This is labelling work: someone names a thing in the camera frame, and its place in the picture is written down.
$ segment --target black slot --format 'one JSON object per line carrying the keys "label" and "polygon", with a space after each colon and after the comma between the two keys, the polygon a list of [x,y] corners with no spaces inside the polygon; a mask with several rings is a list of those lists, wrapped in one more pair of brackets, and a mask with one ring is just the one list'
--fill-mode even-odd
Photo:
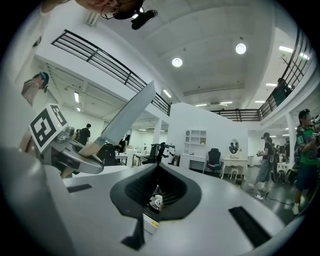
{"label": "black slot", "polygon": [[229,209],[229,212],[255,248],[271,238],[242,206]]}
{"label": "black slot", "polygon": [[70,186],[70,187],[67,187],[66,189],[68,190],[69,193],[74,193],[74,192],[79,192],[79,191],[83,191],[91,188],[92,186],[90,184],[82,184],[77,186]]}

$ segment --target black office chair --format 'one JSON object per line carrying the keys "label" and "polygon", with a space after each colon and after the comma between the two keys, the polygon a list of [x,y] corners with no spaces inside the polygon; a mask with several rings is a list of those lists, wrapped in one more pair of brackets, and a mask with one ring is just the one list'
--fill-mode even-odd
{"label": "black office chair", "polygon": [[206,161],[206,167],[214,172],[221,170],[224,163],[220,162],[221,153],[219,152],[219,149],[211,148],[208,155],[209,161]]}

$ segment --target floor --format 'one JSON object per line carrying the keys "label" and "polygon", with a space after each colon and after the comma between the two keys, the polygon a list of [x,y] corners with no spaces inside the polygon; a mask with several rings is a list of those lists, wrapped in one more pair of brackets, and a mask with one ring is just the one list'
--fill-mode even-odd
{"label": "floor", "polygon": [[[271,182],[270,183],[271,190],[268,194],[258,190],[258,193],[260,193],[261,196],[263,197],[263,200],[259,200],[255,198],[255,195],[257,193],[254,192],[248,186],[248,183],[254,183],[258,175],[258,172],[259,172],[259,167],[256,167],[256,166],[248,167],[246,180],[242,182],[241,189],[247,192],[250,196],[252,196],[257,201],[261,202],[261,204],[264,204],[276,215],[278,215],[278,217],[284,222],[285,225],[289,224],[295,218],[295,216],[292,213],[292,207],[293,207],[294,198],[295,198],[294,185],[290,186],[289,184],[275,184]],[[233,175],[233,178],[230,179],[229,175],[225,174],[223,179],[232,184],[235,184],[236,179],[234,177],[235,175]],[[301,210],[303,210],[303,208],[305,208],[306,206],[307,206],[306,195],[304,193],[304,195],[301,197],[301,202],[300,202]]]}

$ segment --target ceiling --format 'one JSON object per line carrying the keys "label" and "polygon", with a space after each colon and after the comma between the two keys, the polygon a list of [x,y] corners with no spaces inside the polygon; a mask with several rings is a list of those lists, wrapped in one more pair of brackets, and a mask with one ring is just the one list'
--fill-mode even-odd
{"label": "ceiling", "polygon": [[[224,108],[239,108],[246,96],[248,58],[257,36],[254,2],[145,0],[144,10],[157,10],[158,16],[134,33],[157,56],[152,64],[160,63],[169,70],[187,103],[214,103],[206,109],[216,110],[222,108],[216,103],[232,101],[232,105]],[[99,21],[134,46],[130,20]],[[236,53],[238,43],[247,46],[245,54]],[[183,60],[179,68],[171,64],[176,57]],[[270,91],[263,91],[263,98],[269,94]]]}
{"label": "ceiling", "polygon": [[[126,104],[121,99],[108,94],[107,92],[95,87],[58,67],[40,61],[40,67],[45,69],[50,75],[60,98],[62,106],[73,109],[77,112],[77,107],[81,112],[92,117],[110,122],[116,114]],[[79,101],[75,101],[74,92],[79,93]],[[149,113],[143,112],[132,125],[133,129],[150,129],[155,127],[158,118]],[[162,122],[162,130],[168,130],[168,124]]]}

